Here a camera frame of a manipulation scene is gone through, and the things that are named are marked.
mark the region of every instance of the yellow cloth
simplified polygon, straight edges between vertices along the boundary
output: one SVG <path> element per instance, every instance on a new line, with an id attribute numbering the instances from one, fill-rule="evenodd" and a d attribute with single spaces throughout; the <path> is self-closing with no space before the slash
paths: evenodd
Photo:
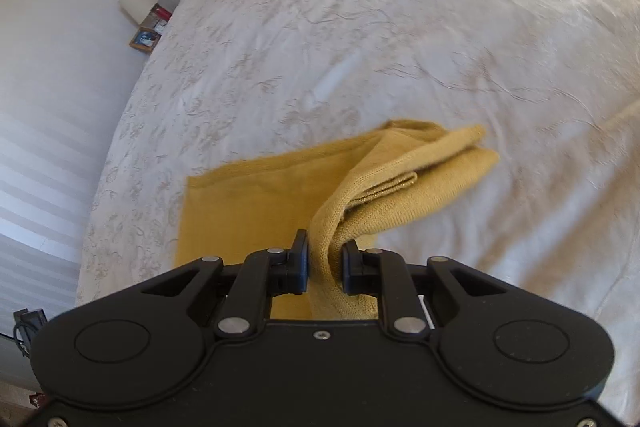
<path id="1" fill-rule="evenodd" d="M 271 316 L 375 317 L 375 299 L 342 293 L 341 246 L 357 238 L 368 248 L 370 235 L 426 216 L 474 185 L 498 160 L 475 146 L 482 136 L 482 126 L 448 132 L 391 121 L 355 138 L 189 178 L 176 264 L 204 255 L 242 263 L 252 251 L 287 248 L 297 229 L 308 229 L 308 292 L 275 298 Z"/>

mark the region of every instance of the metal screw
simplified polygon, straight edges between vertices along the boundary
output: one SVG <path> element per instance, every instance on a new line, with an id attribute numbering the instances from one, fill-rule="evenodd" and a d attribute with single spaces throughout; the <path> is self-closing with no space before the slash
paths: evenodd
<path id="1" fill-rule="evenodd" d="M 331 333 L 329 333 L 329 331 L 320 330 L 314 333 L 314 337 L 319 341 L 327 341 L 331 338 Z"/>
<path id="2" fill-rule="evenodd" d="M 218 323 L 218 329 L 230 335 L 244 333 L 250 326 L 249 321 L 242 317 L 227 317 Z"/>
<path id="3" fill-rule="evenodd" d="M 426 327 L 427 323 L 418 317 L 400 317 L 394 322 L 396 330 L 402 331 L 402 333 L 411 333 L 412 335 L 422 333 Z"/>

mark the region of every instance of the photo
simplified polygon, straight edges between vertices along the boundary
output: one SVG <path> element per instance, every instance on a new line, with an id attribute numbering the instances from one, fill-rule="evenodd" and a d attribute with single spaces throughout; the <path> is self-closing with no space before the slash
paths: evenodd
<path id="1" fill-rule="evenodd" d="M 137 50 L 151 53 L 153 48 L 156 47 L 156 44 L 158 44 L 159 39 L 160 35 L 157 32 L 141 29 L 136 36 L 133 37 L 129 45 Z"/>

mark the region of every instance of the white bedspread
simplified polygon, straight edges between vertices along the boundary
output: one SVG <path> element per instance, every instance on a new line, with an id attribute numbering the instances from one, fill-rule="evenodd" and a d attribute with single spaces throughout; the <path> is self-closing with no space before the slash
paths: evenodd
<path id="1" fill-rule="evenodd" d="M 639 28 L 640 0 L 183 0 L 116 131 L 78 301 L 172 267 L 188 174 L 389 118 L 482 123 L 500 165 L 381 245 L 597 318 L 603 401 L 637 421 Z"/>

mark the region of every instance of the lampshade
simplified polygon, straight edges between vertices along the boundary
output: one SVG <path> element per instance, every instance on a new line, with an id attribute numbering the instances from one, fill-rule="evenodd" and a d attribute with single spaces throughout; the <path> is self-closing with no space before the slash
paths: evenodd
<path id="1" fill-rule="evenodd" d="M 138 24 L 149 15 L 151 9 L 158 3 L 158 0 L 120 0 L 122 9 L 131 15 L 131 18 Z"/>

